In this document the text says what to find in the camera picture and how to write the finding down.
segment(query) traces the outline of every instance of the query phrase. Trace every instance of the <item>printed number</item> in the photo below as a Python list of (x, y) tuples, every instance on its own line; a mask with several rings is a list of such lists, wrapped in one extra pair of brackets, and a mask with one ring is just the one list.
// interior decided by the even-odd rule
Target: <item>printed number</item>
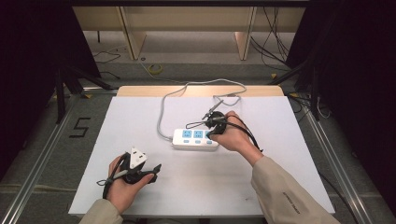
[(78, 118), (78, 120), (75, 124), (74, 130), (84, 130), (84, 133), (81, 135), (70, 135), (69, 138), (80, 138), (80, 137), (85, 136), (85, 133), (88, 131), (89, 128), (88, 127), (78, 127), (79, 121), (82, 119), (91, 119), (91, 118)]

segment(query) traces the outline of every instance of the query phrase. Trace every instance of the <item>white table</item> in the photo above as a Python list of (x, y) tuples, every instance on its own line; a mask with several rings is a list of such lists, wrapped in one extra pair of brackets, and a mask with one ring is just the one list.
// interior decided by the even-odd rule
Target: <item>white table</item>
[[(148, 156), (143, 170), (160, 163), (163, 167), (157, 182), (139, 192), (125, 216), (261, 217), (262, 210), (250, 185), (248, 162), (223, 147), (214, 152), (173, 149), (157, 134), (160, 101), (161, 97), (113, 98), (69, 214), (82, 217), (101, 198), (103, 187), (96, 181), (106, 179), (108, 165), (116, 156), (135, 146)], [(174, 129), (199, 121), (216, 102), (212, 97), (167, 98), (163, 132), (172, 135)], [(236, 106), (218, 108), (224, 113), (231, 109), (253, 132), (263, 153), (293, 175), (329, 213), (334, 213), (288, 99), (243, 97)]]

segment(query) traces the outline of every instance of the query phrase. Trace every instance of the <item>hand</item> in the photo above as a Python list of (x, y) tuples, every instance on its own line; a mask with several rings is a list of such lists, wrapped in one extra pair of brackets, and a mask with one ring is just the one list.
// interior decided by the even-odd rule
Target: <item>hand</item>
[[(225, 118), (230, 123), (246, 128), (234, 111), (225, 114)], [(210, 138), (230, 151), (239, 152), (252, 166), (263, 156), (250, 142), (248, 135), (232, 125), (227, 124), (223, 134), (211, 134)]]
[[(113, 172), (119, 159), (120, 156), (110, 163), (108, 168), (109, 176)], [(117, 208), (117, 210), (119, 210), (121, 215), (134, 202), (134, 197), (136, 196), (137, 192), (145, 187), (152, 177), (154, 177), (154, 174), (145, 175), (139, 182), (133, 185), (126, 183), (122, 178), (118, 178), (114, 180), (113, 184), (111, 185), (107, 194), (107, 199)]]

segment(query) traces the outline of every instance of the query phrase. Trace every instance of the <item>power strip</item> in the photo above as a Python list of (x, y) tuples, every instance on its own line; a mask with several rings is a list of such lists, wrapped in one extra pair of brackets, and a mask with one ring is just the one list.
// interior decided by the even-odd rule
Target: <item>power strip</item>
[(219, 143), (206, 137), (209, 130), (175, 129), (173, 136), (173, 147), (175, 149), (214, 151)]

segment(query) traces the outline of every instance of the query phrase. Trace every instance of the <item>white plug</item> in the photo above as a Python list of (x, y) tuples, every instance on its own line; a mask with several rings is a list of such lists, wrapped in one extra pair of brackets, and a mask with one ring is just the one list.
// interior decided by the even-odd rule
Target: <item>white plug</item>
[(148, 159), (148, 157), (135, 147), (131, 149), (131, 161), (129, 162), (129, 167), (134, 169), (136, 166), (142, 164)]

